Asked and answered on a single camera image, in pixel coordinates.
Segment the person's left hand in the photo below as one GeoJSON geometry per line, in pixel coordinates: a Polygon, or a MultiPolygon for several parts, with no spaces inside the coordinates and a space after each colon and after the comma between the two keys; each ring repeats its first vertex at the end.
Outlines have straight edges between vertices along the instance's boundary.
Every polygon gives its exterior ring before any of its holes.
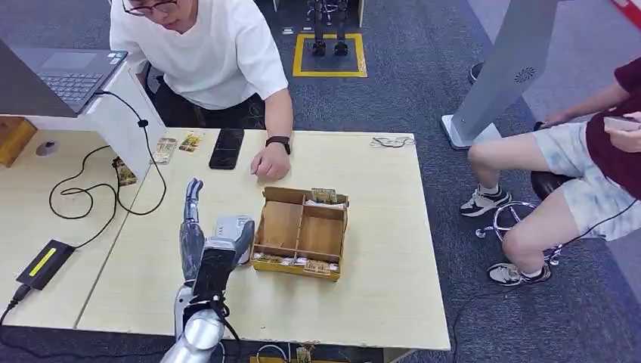
{"type": "Polygon", "coordinates": [[[284,178],[290,171],[290,157],[281,143],[264,147],[253,158],[250,166],[252,175],[268,181],[284,178]]]}

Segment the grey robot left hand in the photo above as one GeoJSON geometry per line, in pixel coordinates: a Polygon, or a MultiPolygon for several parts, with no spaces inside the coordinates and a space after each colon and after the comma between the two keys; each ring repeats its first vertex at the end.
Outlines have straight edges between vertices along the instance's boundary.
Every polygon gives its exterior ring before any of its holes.
{"type": "Polygon", "coordinates": [[[187,285],[197,277],[203,253],[205,237],[199,223],[198,202],[203,182],[192,178],[187,184],[184,199],[183,220],[179,231],[181,268],[187,285]]]}

